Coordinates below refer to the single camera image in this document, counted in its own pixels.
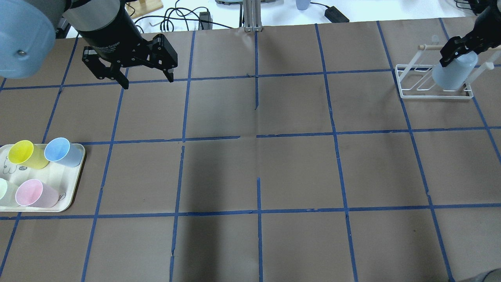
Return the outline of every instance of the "metal stand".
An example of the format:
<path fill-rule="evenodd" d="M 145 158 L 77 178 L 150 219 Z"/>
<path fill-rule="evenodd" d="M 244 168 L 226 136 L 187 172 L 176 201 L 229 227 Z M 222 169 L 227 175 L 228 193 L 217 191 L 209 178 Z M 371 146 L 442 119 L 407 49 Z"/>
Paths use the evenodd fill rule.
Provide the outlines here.
<path fill-rule="evenodd" d="M 402 99 L 472 99 L 473 90 L 470 83 L 476 80 L 484 70 L 492 70 L 494 68 L 493 62 L 501 56 L 501 51 L 496 51 L 465 79 L 462 88 L 458 90 L 439 89 L 431 76 L 434 65 L 422 64 L 430 51 L 438 51 L 443 47 L 437 45 L 437 36 L 433 36 L 432 41 L 432 45 L 418 46 L 418 51 L 409 64 L 395 66 L 395 78 Z"/>
<path fill-rule="evenodd" d="M 246 32 L 263 30 L 261 24 L 261 0 L 243 0 L 243 16 Z"/>

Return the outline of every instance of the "white tray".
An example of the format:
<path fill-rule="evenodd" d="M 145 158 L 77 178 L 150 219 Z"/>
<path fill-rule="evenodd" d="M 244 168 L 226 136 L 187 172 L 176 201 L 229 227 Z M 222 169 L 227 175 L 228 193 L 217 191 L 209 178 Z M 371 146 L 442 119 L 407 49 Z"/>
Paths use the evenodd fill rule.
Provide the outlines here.
<path fill-rule="evenodd" d="M 68 168 L 60 164 L 49 162 L 49 164 L 41 170 L 12 164 L 7 159 L 7 155 L 13 145 L 11 144 L 1 147 L 0 162 L 3 163 L 3 165 L 2 170 L 0 171 L 0 178 L 10 181 L 17 186 L 21 185 L 28 179 L 38 179 L 59 192 L 59 201 L 52 208 L 0 206 L 0 212 L 62 212 L 66 210 L 71 205 L 85 160 L 85 148 L 81 144 L 75 145 L 84 153 L 78 166 Z M 47 144 L 35 144 L 35 146 L 45 149 Z"/>

